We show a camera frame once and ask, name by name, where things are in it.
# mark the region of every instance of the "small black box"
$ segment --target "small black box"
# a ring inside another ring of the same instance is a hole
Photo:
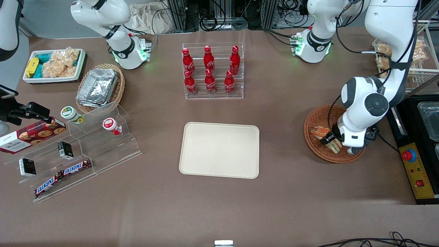
[[[64,158],[67,160],[73,159],[72,145],[70,145],[66,142],[59,142],[58,143],[58,151],[59,151],[59,156],[61,158]]]
[[[21,159],[18,161],[20,163],[20,174],[22,176],[32,177],[36,175],[35,164],[33,160]]]

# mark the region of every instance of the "cookie box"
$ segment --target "cookie box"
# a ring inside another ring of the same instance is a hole
[[[0,139],[0,151],[14,154],[64,131],[66,131],[65,124],[54,117],[52,117],[52,123],[38,121],[2,136]]]
[[[23,73],[23,81],[29,83],[29,84],[57,84],[57,83],[67,83],[67,82],[75,82],[79,79],[81,75],[81,71],[83,69],[84,60],[86,57],[86,53],[83,49],[77,49],[79,50],[79,57],[78,57],[78,64],[76,65],[76,71],[74,76],[68,76],[68,77],[54,77],[54,78],[29,78],[26,75],[26,71]],[[30,58],[28,60],[27,64],[30,62],[32,58],[38,57],[39,54],[47,54],[52,53],[54,51],[64,51],[64,49],[60,50],[46,50],[46,51],[33,51],[30,55]]]

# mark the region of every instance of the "acrylic bottle rack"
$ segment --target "acrylic bottle rack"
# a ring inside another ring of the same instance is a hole
[[[216,93],[209,95],[204,83],[205,67],[204,67],[204,46],[209,45],[211,53],[215,58],[215,78]],[[230,55],[232,54],[232,47],[236,45],[239,47],[239,56],[241,57],[241,64],[237,75],[234,75],[235,79],[235,93],[231,96],[226,95],[224,87],[224,79],[226,78],[226,72],[230,68]],[[195,65],[195,73],[192,77],[195,80],[195,85],[198,89],[198,94],[195,96],[188,95],[186,87],[184,86],[184,66],[183,68],[183,87],[186,99],[237,99],[244,98],[244,43],[242,42],[226,42],[226,43],[190,43],[183,44],[183,48],[189,50],[189,54],[192,56]]]

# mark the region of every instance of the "cloth bag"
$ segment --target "cloth bag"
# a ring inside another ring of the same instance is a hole
[[[164,8],[166,7],[164,7],[164,4],[161,2],[130,4],[131,26],[129,28],[153,33],[152,25],[154,25],[154,32],[156,34],[164,34],[174,31],[175,26],[171,19],[171,11],[169,9],[161,10]]]

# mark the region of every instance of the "walkers cookie box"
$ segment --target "walkers cookie box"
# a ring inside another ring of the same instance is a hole
[[[63,122],[54,117],[51,118],[51,123],[38,121],[2,136],[0,138],[0,151],[14,154],[66,131]]]

